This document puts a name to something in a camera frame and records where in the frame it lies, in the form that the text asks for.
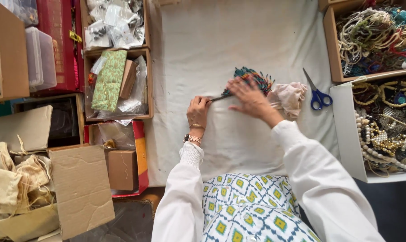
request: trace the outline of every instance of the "pearl necklace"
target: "pearl necklace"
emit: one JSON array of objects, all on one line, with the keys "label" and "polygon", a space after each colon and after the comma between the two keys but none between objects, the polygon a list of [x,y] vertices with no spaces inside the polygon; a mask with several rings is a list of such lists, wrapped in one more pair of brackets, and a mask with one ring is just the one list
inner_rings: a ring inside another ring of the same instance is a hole
[{"label": "pearl necklace", "polygon": [[[372,141],[372,136],[370,133],[370,121],[364,117],[360,117],[360,115],[355,111],[355,118],[357,124],[357,132],[360,140],[361,145],[361,152],[363,157],[367,158],[370,161],[375,163],[394,163],[396,166],[406,170],[406,164],[401,163],[396,158],[384,156],[383,154],[378,153],[377,151],[369,148],[369,145]],[[363,140],[361,137],[362,127],[366,129],[366,141]]]}]

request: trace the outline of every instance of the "red and yellow box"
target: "red and yellow box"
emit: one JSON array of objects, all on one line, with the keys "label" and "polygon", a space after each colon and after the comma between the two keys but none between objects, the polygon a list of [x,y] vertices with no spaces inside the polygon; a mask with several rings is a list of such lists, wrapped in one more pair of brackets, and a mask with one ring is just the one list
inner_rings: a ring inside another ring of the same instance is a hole
[{"label": "red and yellow box", "polygon": [[[85,125],[84,136],[85,143],[90,145],[99,145],[100,140],[96,140],[97,133],[99,133],[98,125],[104,125],[107,123],[90,124]],[[113,198],[124,198],[140,195],[146,188],[149,187],[148,169],[146,161],[146,142],[145,142],[145,131],[143,127],[143,121],[132,121],[134,131],[134,139],[136,142],[136,153],[137,153],[137,171],[139,180],[139,189],[137,191],[129,191],[129,193],[121,193],[112,195]]]}]

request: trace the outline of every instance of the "yellow clip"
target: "yellow clip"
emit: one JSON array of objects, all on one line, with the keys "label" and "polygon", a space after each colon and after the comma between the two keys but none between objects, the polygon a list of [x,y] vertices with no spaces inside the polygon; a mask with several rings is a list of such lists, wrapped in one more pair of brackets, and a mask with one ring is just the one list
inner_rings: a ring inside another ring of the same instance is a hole
[{"label": "yellow clip", "polygon": [[80,36],[78,36],[75,32],[69,30],[69,37],[70,39],[77,41],[79,43],[82,43],[82,38]]}]

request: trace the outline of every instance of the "red box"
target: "red box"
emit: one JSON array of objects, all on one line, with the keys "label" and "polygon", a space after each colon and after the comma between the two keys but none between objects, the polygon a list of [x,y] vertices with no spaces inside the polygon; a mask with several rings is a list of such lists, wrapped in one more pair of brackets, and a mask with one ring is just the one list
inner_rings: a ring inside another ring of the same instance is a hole
[{"label": "red box", "polygon": [[[124,198],[140,195],[146,188],[149,187],[148,165],[146,160],[146,142],[145,142],[145,129],[143,128],[143,121],[132,121],[134,139],[136,141],[137,153],[137,170],[139,174],[139,190],[130,194],[112,195],[113,198]],[[98,124],[85,125],[84,136],[85,143],[95,145],[94,132],[98,129]]]},{"label": "red box", "polygon": [[75,74],[75,54],[73,40],[69,37],[72,30],[72,7],[75,7],[75,33],[82,37],[81,6],[79,0],[37,0],[39,25],[37,28],[50,35],[54,42],[56,87],[49,93],[84,92],[85,79],[82,58],[82,43],[77,43],[77,68]]}]

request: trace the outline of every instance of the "woman's right hand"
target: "woman's right hand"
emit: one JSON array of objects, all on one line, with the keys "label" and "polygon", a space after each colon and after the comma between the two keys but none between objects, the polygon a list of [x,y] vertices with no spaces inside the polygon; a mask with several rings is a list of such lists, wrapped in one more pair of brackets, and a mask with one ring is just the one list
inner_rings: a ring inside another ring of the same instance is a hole
[{"label": "woman's right hand", "polygon": [[229,80],[227,89],[236,96],[242,106],[231,105],[230,110],[238,111],[254,118],[259,118],[266,122],[270,128],[275,127],[279,122],[284,120],[281,114],[270,106],[269,101],[260,91],[255,81],[250,77],[248,86],[244,80],[236,77]]}]

